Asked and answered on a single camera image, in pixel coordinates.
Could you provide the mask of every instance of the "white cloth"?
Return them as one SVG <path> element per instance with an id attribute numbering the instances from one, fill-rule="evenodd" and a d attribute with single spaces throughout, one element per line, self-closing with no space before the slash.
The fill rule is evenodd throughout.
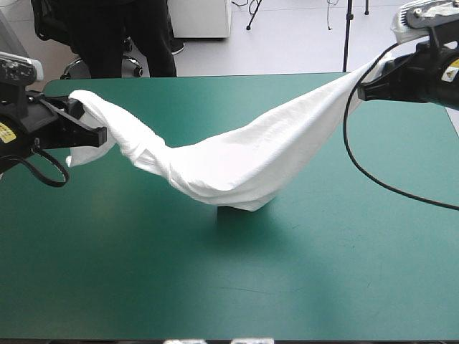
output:
<path id="1" fill-rule="evenodd" d="M 74 91 L 70 97 L 85 108 L 82 121 L 106 126 L 109 134 L 101 148 L 72 148 L 67 164 L 94 161 L 116 142 L 134 166 L 164 177 L 193 199 L 255 211 L 273 199 L 332 134 L 352 87 L 368 67 L 269 110 L 245 127 L 178 148 L 168 147 L 121 107 L 94 93 Z M 354 96 L 350 111 L 359 103 Z"/>

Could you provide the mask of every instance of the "chair wheel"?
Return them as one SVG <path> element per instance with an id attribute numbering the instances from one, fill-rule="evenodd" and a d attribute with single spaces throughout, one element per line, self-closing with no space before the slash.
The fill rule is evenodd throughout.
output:
<path id="1" fill-rule="evenodd" d="M 134 69 L 134 76 L 141 77 L 142 75 L 143 75 L 143 68 L 142 67 L 136 67 Z"/>
<path id="2" fill-rule="evenodd" d="M 132 43 L 129 39 L 124 40 L 123 49 L 125 52 L 132 52 Z"/>

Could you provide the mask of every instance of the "black pants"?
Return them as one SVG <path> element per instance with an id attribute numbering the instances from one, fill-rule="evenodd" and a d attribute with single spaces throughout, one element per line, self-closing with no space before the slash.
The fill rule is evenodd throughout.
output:
<path id="1" fill-rule="evenodd" d="M 63 4 L 72 45 L 91 77 L 121 77 L 126 32 L 145 55 L 152 77 L 175 77 L 166 0 L 135 0 L 124 5 Z"/>

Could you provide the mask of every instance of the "green tabletop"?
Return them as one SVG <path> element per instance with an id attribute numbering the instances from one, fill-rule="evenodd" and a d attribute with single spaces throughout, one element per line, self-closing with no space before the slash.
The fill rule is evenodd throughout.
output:
<path id="1" fill-rule="evenodd" d="M 69 80 L 46 93 L 92 90 L 178 146 L 339 75 Z M 255 213 L 194 201 L 118 148 L 61 189 L 11 169 L 0 338 L 459 339 L 459 213 L 363 177 L 339 129 Z M 459 204 L 459 140 L 443 108 L 364 103 L 349 137 L 384 181 Z"/>

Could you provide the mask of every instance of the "white floor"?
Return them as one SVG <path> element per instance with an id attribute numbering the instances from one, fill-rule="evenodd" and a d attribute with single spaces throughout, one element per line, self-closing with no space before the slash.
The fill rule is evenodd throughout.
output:
<path id="1" fill-rule="evenodd" d="M 59 43 L 43 42 L 35 36 L 29 0 L 0 0 L 1 10 L 9 20 L 30 57 L 44 65 L 45 81 L 58 79 L 65 65 L 75 58 Z M 364 15 L 364 0 L 354 0 L 348 70 L 377 56 L 395 42 L 390 31 L 392 18 L 407 0 L 370 0 L 370 15 Z M 342 69 L 347 1 L 332 6 L 328 30 L 326 0 L 263 0 L 252 30 L 245 27 L 250 19 L 247 6 L 233 8 L 229 39 L 191 40 L 176 55 L 179 76 L 255 75 L 305 72 L 339 72 Z M 414 43 L 397 48 L 395 54 L 413 52 Z M 146 66 L 137 52 L 133 56 Z M 131 71 L 126 69 L 126 76 Z M 87 77 L 79 71 L 78 77 Z M 459 131 L 459 113 L 450 111 Z"/>

